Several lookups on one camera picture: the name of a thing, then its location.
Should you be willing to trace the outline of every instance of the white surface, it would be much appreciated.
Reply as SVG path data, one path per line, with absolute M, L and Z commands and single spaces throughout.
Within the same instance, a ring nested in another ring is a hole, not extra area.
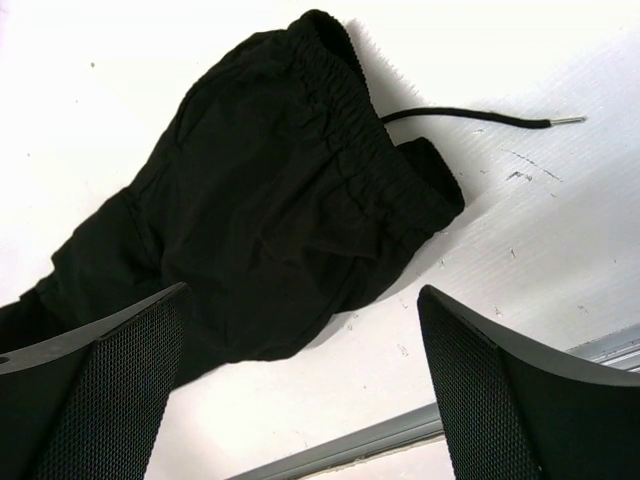
M 444 440 L 373 458 L 313 480 L 454 480 L 453 466 Z
M 219 5 L 3 4 L 0 302 L 47 274 L 72 229 L 132 179 L 209 65 L 311 7 L 348 25 L 381 114 L 431 103 L 589 121 L 533 132 L 450 118 L 391 125 L 398 142 L 436 144 L 468 209 L 384 300 L 338 316 L 312 348 L 175 392 L 148 480 L 223 479 L 432 402 L 415 309 L 426 283 L 562 349 L 638 322 L 637 2 Z M 514 172 L 532 180 L 507 180 Z

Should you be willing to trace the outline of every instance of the black pants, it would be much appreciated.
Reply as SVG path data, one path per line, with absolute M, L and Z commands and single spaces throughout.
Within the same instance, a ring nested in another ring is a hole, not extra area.
M 194 310 L 179 385 L 286 358 L 374 300 L 463 207 L 427 140 L 391 143 L 346 31 L 312 11 L 193 86 L 133 183 L 0 310 L 0 351 L 183 281 Z

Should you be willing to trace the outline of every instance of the scratch mark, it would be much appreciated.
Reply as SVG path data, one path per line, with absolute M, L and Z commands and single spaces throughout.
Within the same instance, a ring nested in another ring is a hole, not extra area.
M 522 173 L 522 172 L 513 172 L 511 175 L 509 175 L 509 176 L 507 177 L 507 179 L 506 179 L 505 181 L 507 181 L 507 180 L 511 180 L 511 179 L 512 179 L 512 178 L 514 178 L 514 177 L 518 177 L 518 178 L 526 178 L 529 182 L 530 182 L 531 180 L 533 180 L 533 177 L 532 177 L 531 175 L 527 175 L 526 173 Z
M 503 152 L 507 152 L 510 153 L 511 155 L 515 155 L 518 158 L 521 158 L 522 160 L 524 160 L 525 162 L 527 162 L 529 165 L 532 165 L 540 170 L 542 170 L 544 173 L 546 173 L 547 175 L 549 175 L 551 178 L 553 178 L 554 180 L 558 180 L 559 182 L 562 182 L 562 179 L 560 177 L 558 177 L 557 175 L 554 175 L 553 173 L 551 173 L 549 170 L 547 170 L 546 168 L 542 168 L 540 167 L 536 162 L 534 162 L 533 160 L 531 160 L 529 157 L 525 157 L 524 155 L 520 155 L 517 152 L 514 152 L 513 150 L 502 150 Z

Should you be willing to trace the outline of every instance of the drawstring metal tip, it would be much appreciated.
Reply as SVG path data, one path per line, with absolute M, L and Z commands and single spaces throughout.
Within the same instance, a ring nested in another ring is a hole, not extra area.
M 569 117 L 569 118 L 558 118 L 556 120 L 549 120 L 551 126 L 555 127 L 556 125 L 568 125 L 570 123 L 584 123 L 587 121 L 587 117 Z

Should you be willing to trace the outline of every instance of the elastic waistband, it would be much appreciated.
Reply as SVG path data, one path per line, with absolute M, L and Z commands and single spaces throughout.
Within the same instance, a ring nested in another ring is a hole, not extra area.
M 449 225 L 460 213 L 459 207 L 425 183 L 391 142 L 371 104 L 364 73 L 344 27 L 327 13 L 314 10 L 292 23 L 287 32 L 303 81 L 331 111 L 334 125 L 330 130 L 356 153 L 340 158 L 345 178 L 361 181 L 364 176 L 365 190 L 376 191 L 381 203 L 392 206 L 394 222 L 402 219 L 407 228 L 426 235 L 422 242 Z M 355 200 L 366 204 L 366 199 Z M 384 218 L 380 220 L 388 220 L 388 214 L 381 213 Z

